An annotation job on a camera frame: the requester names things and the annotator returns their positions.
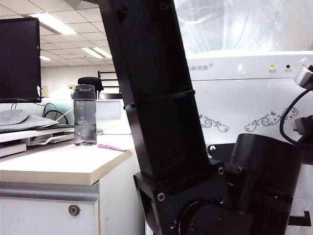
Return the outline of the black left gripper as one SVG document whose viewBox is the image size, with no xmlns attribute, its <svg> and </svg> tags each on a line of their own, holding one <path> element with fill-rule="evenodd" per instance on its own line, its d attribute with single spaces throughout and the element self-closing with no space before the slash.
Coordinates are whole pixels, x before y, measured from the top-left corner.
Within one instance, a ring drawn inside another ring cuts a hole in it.
<svg viewBox="0 0 313 235">
<path fill-rule="evenodd" d="M 302 226 L 302 227 L 311 227 L 311 217 L 309 211 L 304 211 L 303 216 L 289 216 L 288 225 L 290 226 Z"/>
</svg>

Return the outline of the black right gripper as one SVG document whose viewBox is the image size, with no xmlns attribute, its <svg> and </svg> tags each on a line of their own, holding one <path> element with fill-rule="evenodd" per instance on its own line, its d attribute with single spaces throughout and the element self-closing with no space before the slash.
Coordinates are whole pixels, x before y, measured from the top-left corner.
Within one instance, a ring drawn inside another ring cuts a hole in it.
<svg viewBox="0 0 313 235">
<path fill-rule="evenodd" d="M 310 147 L 305 147 L 302 150 L 303 164 L 312 165 L 313 164 L 313 135 L 309 134 L 302 140 L 303 144 L 308 144 Z"/>
</svg>

